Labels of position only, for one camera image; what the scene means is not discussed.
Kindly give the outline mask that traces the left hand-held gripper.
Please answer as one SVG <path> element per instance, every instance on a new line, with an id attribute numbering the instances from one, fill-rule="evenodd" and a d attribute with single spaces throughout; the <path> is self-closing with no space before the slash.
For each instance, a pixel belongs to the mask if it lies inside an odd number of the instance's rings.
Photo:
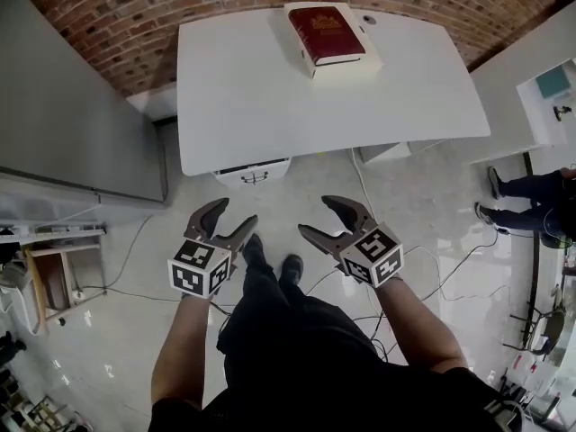
<path id="1" fill-rule="evenodd" d="M 220 198 L 206 203 L 190 216 L 183 245 L 172 259 L 167 260 L 173 289 L 199 298 L 211 298 L 235 272 L 237 253 L 251 238 L 258 217 L 246 218 L 228 236 L 212 237 L 229 203 L 229 198 Z"/>

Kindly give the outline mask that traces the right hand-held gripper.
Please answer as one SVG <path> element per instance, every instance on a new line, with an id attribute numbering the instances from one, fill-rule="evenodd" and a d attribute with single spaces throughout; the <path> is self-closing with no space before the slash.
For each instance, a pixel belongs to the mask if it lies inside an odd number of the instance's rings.
<path id="1" fill-rule="evenodd" d="M 302 237 L 315 248 L 340 259 L 345 275 L 376 289 L 403 268 L 401 241 L 385 223 L 375 227 L 374 217 L 363 204 L 339 195 L 322 195 L 321 200 L 349 232 L 366 232 L 353 242 L 355 238 L 348 232 L 333 236 L 310 225 L 298 225 Z"/>

